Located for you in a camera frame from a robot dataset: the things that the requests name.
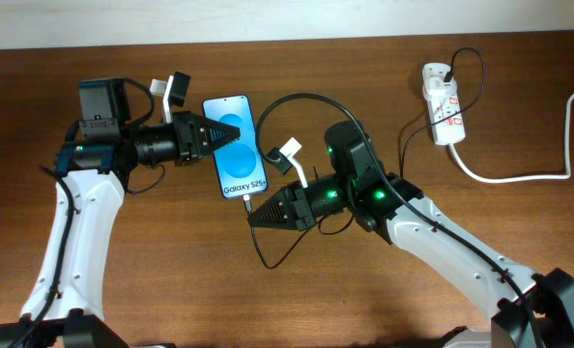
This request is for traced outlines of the blue Samsung Galaxy smartphone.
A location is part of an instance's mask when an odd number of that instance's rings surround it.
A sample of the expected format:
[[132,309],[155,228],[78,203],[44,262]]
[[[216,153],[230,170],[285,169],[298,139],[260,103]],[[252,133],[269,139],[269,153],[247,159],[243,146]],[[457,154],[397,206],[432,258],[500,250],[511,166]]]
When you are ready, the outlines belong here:
[[266,170],[255,143],[255,124],[247,96],[205,100],[208,119],[237,127],[240,138],[214,152],[220,193],[225,199],[265,191]]

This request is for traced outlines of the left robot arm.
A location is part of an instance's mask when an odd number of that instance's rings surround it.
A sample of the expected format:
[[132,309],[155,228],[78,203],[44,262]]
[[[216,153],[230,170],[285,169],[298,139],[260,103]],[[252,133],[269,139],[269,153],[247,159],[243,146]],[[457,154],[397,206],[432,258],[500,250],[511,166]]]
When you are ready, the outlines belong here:
[[53,168],[57,206],[43,259],[15,323],[0,324],[0,347],[124,347],[104,322],[102,282],[115,218],[130,193],[137,165],[161,168],[194,164],[239,139],[239,128],[213,121],[182,106],[190,78],[175,72],[167,81],[137,87],[149,99],[162,97],[163,120],[150,113],[130,116],[126,77],[79,84],[81,118],[65,136]]

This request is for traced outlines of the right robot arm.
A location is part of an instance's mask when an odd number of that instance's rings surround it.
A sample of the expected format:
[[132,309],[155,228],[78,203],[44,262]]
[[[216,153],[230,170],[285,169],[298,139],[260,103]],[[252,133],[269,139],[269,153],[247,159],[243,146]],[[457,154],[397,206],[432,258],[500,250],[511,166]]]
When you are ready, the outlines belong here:
[[495,251],[448,218],[405,179],[383,174],[357,121],[324,135],[333,174],[281,188],[248,215],[252,227],[307,231],[350,211],[357,224],[426,263],[489,319],[478,332],[457,328],[445,347],[574,347],[574,278],[542,275]]

